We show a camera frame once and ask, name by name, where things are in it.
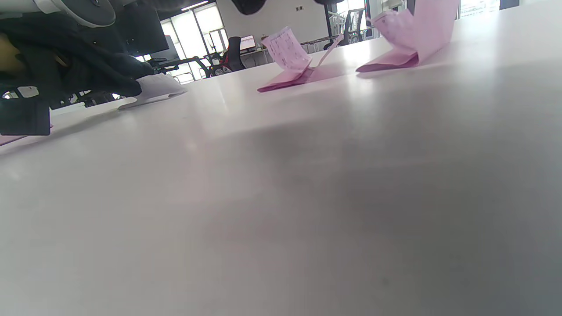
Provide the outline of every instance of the black bag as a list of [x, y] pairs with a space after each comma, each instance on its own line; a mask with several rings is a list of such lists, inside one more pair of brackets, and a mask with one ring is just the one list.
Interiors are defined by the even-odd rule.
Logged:
[[265, 4], [265, 0], [232, 0], [232, 2], [234, 2], [238, 11], [244, 15], [256, 13], [263, 8]]
[[314, 1], [323, 5], [343, 2], [343, 0], [314, 0]]

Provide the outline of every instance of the table surface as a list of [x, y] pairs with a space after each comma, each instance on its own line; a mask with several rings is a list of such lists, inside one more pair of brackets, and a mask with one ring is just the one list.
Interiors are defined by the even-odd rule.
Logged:
[[[0, 315], [560, 315], [562, 3], [416, 69], [266, 65], [0, 147]], [[314, 55], [318, 60], [321, 54]]]

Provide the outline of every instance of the white wall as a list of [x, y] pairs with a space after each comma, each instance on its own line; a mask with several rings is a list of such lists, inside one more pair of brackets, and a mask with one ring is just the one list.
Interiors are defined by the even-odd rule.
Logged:
[[[313, 0], [267, 0], [253, 15], [243, 15], [232, 0], [217, 0], [228, 36], [253, 35], [258, 42], [262, 36], [290, 26], [299, 42], [328, 36], [324, 6]], [[303, 6], [304, 10], [295, 8]]]

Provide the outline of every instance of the pink paper card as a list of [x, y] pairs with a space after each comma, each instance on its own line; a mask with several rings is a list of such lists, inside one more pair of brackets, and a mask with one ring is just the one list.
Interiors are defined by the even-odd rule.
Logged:
[[[288, 34], [290, 36], [293, 37], [294, 41], [298, 43], [297, 39], [294, 37], [293, 32], [291, 31], [291, 29], [288, 29]], [[275, 78], [273, 78], [271, 81], [268, 82], [267, 85], [258, 88], [259, 92], [266, 92], [266, 91], [272, 91], [272, 90], [276, 90], [276, 89], [281, 89], [281, 88], [286, 88], [286, 87], [292, 87], [294, 85], [300, 85], [300, 84], [305, 84], [307, 82], [310, 81], [310, 79], [312, 78], [312, 74], [314, 73], [314, 71], [320, 67], [320, 65], [322, 65], [322, 63], [324, 62], [324, 60], [326, 60], [326, 57], [328, 57], [328, 55], [334, 50], [334, 48], [336, 48], [338, 46], [338, 44], [343, 40], [343, 34], [340, 34], [334, 41], [334, 43], [330, 46], [330, 48], [328, 48], [328, 50], [326, 51], [326, 53], [324, 54], [324, 56], [322, 56], [322, 58], [320, 59], [320, 62], [318, 63], [318, 66], [316, 67], [310, 67], [310, 61], [312, 61], [312, 57], [308, 56], [308, 58], [310, 58], [310, 61], [308, 62], [307, 66], [303, 69], [303, 70], [289, 70], [286, 69], [283, 65], [286, 65], [286, 60], [284, 59], [284, 61], [282, 60], [281, 62], [277, 62], [277, 60], [274, 57], [275, 62], [277, 62], [277, 64], [279, 66], [281, 66], [281, 68], [283, 68], [283, 72], [280, 73], [279, 75], [277, 75]]]
[[273, 60], [284, 70], [302, 73], [310, 65], [310, 57], [294, 37], [293, 31], [286, 27], [263, 40]]
[[416, 67], [450, 42], [460, 0], [417, 0], [415, 13], [387, 11], [371, 23], [392, 50], [359, 67], [364, 73]]

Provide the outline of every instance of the glass door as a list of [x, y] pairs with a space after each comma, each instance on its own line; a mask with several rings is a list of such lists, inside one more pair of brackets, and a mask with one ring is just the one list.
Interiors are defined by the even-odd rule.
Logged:
[[194, 10], [205, 45], [210, 53], [221, 53], [228, 49], [228, 37], [216, 3]]

